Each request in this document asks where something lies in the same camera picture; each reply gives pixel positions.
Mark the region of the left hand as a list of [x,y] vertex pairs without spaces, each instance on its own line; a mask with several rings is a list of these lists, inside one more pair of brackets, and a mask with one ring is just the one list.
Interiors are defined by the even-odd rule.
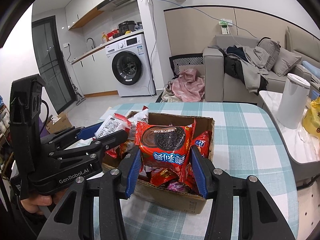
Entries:
[[63,189],[51,196],[33,195],[27,199],[20,200],[23,208],[29,213],[36,213],[42,215],[41,206],[50,206],[53,203],[57,204],[63,197],[67,189]]

